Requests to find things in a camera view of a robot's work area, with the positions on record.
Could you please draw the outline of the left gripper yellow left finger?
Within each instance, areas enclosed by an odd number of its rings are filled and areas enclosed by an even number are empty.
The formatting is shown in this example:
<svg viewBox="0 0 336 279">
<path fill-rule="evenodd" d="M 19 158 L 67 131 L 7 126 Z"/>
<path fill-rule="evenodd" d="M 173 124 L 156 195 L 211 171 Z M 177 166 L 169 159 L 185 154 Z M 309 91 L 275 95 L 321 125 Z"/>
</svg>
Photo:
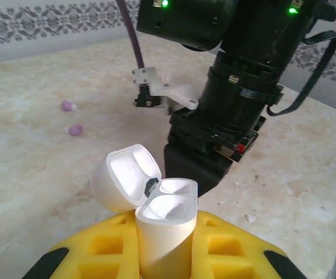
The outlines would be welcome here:
<svg viewBox="0 0 336 279">
<path fill-rule="evenodd" d="M 119 213 L 54 245 L 24 278 L 140 278 L 134 211 Z"/>
</svg>

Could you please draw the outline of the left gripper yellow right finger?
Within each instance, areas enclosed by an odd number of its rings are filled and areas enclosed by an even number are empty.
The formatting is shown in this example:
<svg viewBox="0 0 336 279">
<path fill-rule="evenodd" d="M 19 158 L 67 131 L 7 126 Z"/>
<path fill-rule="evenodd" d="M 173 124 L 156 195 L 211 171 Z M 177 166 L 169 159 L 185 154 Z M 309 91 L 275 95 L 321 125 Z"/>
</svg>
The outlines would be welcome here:
<svg viewBox="0 0 336 279">
<path fill-rule="evenodd" d="M 192 238 L 192 278 L 305 278 L 277 246 L 204 211 Z"/>
</svg>

